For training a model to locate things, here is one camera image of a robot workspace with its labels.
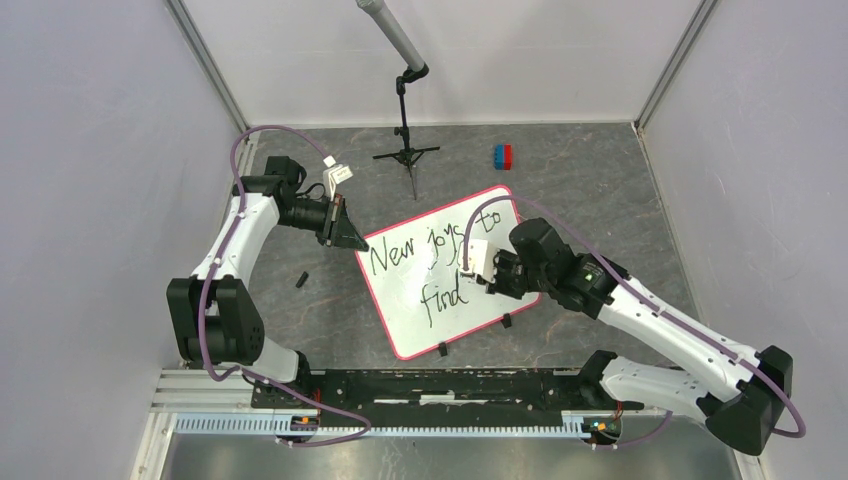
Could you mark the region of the black marker cap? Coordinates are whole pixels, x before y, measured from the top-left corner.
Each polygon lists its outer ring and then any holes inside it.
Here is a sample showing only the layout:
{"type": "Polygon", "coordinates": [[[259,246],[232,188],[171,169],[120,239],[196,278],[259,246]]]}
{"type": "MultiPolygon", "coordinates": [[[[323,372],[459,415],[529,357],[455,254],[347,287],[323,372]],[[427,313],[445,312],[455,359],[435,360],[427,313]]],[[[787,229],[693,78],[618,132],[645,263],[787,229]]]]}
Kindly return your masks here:
{"type": "Polygon", "coordinates": [[[298,280],[297,280],[297,282],[296,282],[296,284],[295,284],[295,287],[296,287],[297,289],[302,288],[302,287],[304,286],[304,284],[306,283],[306,281],[308,280],[308,278],[309,278],[309,273],[308,273],[307,271],[304,271],[304,272],[303,272],[303,273],[299,276],[299,278],[298,278],[298,280]]]}

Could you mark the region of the whiteboard with pink frame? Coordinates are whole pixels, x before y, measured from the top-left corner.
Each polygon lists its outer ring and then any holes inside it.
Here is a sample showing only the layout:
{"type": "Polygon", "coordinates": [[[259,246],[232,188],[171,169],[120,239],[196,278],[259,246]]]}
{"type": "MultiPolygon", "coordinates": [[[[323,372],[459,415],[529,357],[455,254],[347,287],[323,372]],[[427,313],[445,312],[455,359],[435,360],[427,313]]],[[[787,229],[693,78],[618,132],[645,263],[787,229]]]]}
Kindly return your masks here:
{"type": "Polygon", "coordinates": [[[464,229],[475,239],[510,248],[518,225],[511,191],[504,185],[482,190],[393,226],[366,235],[369,245],[357,260],[394,355],[410,360],[442,344],[538,304],[487,293],[460,274],[464,229]]]}

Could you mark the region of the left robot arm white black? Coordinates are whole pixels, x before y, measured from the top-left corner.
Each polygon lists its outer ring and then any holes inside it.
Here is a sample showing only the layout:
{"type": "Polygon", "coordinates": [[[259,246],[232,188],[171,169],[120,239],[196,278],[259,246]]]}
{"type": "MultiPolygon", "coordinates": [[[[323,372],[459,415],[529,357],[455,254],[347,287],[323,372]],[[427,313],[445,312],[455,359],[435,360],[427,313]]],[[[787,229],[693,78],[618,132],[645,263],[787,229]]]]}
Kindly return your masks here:
{"type": "Polygon", "coordinates": [[[351,169],[328,156],[321,187],[311,198],[302,185],[307,173],[287,156],[269,157],[261,175],[234,185],[224,225],[204,260],[184,278],[174,278],[166,299],[181,358],[193,368],[246,367],[267,381],[290,407],[314,394],[306,356],[270,340],[248,287],[258,255],[277,226],[312,232],[325,247],[366,252],[369,245],[353,225],[340,183],[351,169]]]}

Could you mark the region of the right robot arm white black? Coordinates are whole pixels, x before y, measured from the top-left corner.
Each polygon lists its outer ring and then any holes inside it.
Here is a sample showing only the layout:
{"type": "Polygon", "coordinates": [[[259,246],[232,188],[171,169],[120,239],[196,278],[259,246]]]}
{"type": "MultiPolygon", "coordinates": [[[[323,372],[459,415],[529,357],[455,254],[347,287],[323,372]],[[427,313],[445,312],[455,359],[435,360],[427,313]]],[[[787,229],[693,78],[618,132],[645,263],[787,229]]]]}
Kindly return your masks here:
{"type": "Polygon", "coordinates": [[[780,434],[788,411],[794,360],[771,345],[736,342],[672,307],[624,268],[576,253],[544,219],[520,223],[510,248],[474,239],[462,273],[487,293],[520,299],[543,293],[562,308],[617,328],[672,361],[643,365],[609,351],[594,353],[577,392],[591,408],[635,402],[684,415],[743,454],[758,456],[780,434]]]}

